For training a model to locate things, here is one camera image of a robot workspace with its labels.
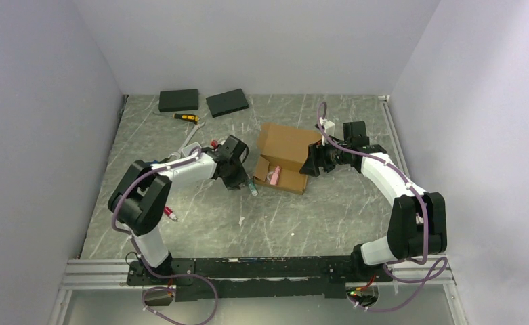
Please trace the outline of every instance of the marble surface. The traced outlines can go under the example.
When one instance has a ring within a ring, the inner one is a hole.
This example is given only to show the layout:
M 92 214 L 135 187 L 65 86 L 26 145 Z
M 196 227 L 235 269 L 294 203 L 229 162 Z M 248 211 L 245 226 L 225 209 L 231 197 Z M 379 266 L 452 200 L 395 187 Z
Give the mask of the marble surface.
M 245 169 L 251 175 L 259 150 L 260 125 L 273 122 L 314 129 L 316 109 L 325 100 L 329 119 L 337 124 L 366 121 L 372 144 L 381 144 L 394 163 L 392 146 L 381 103 L 370 95 L 248 95 L 250 108 L 212 118 L 200 99 L 199 115 L 206 125 L 192 142 L 208 145 L 229 134 L 246 142 L 251 153 Z M 118 259 L 132 250 L 127 237 L 110 227 L 106 208 L 110 193 L 135 160 L 160 160 L 178 149 L 192 123 L 158 112 L 158 96 L 131 95 L 114 145 L 89 225 L 81 258 Z M 169 206 L 179 222 L 163 218 L 161 232 L 174 257 L 260 257 L 348 255 L 359 243 L 382 237 L 391 207 L 368 179 L 351 167 L 339 166 L 318 178 L 309 177 L 304 195 L 257 186 L 227 191 L 222 180 L 207 180 L 172 191 Z

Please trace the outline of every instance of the screwdriver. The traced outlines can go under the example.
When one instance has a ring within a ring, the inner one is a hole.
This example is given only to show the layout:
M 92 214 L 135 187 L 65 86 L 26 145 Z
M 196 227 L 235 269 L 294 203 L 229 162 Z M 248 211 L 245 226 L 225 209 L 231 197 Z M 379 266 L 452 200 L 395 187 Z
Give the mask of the screwdriver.
M 198 116 L 194 114 L 174 114 L 173 117 L 177 120 L 183 120 L 188 122 L 198 123 Z

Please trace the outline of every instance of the open cardboard box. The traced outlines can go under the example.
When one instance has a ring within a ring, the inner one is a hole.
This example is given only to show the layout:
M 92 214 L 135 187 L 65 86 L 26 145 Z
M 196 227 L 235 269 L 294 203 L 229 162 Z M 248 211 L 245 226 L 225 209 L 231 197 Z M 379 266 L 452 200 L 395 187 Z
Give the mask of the open cardboard box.
M 297 129 L 286 125 L 264 123 L 258 136 L 260 157 L 254 170 L 254 183 L 291 192 L 304 194 L 307 175 L 300 174 L 300 168 L 308 157 L 308 145 L 322 139 L 316 131 Z M 277 185 L 270 185 L 266 175 L 280 166 Z

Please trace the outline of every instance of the robotic arm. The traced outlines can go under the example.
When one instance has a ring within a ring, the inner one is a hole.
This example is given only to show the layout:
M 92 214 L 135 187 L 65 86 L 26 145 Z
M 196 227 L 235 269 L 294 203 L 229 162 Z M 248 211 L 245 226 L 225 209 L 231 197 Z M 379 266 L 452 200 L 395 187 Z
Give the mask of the robotic arm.
M 403 180 L 388 165 L 394 165 L 389 155 L 380 145 L 370 145 L 363 121 L 343 124 L 344 140 L 333 137 L 334 123 L 320 118 L 324 133 L 339 146 L 380 158 L 384 163 L 350 154 L 334 147 L 325 137 L 321 142 L 308 146 L 308 159 L 300 173 L 317 177 L 320 167 L 324 172 L 332 171 L 336 165 L 350 165 L 369 180 L 384 194 L 392 206 L 392 215 L 386 236 L 359 244 L 352 251 L 354 266 L 359 272 L 380 266 L 386 262 L 398 261 L 423 254 L 423 225 L 418 222 L 422 216 L 420 204 Z M 408 182 L 423 198 L 429 219 L 428 253 L 436 254 L 446 250 L 445 202 L 439 193 L 429 193 L 423 188 Z
M 172 256 L 159 228 L 169 192 L 197 181 L 217 178 L 222 179 L 227 189 L 233 190 L 249 179 L 241 161 L 248 154 L 248 147 L 233 135 L 214 147 L 201 148 L 194 143 L 182 151 L 189 156 L 168 163 L 149 165 L 142 160 L 135 161 L 108 201 L 109 210 L 114 211 L 121 196 L 136 179 L 161 169 L 143 179 L 137 188 L 128 193 L 118 215 L 121 226 L 132 233 L 145 260 L 161 275 L 173 273 Z

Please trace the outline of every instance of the red marker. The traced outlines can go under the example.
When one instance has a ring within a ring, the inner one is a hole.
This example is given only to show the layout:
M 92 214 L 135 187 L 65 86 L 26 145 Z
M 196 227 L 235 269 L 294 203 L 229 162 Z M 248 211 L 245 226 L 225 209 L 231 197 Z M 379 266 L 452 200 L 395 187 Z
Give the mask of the red marker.
M 165 214 L 167 215 L 167 217 L 172 220 L 172 221 L 178 221 L 178 218 L 176 216 L 176 213 L 174 213 L 174 211 L 171 210 L 171 208 L 169 207 L 165 207 L 164 209 L 164 212 Z

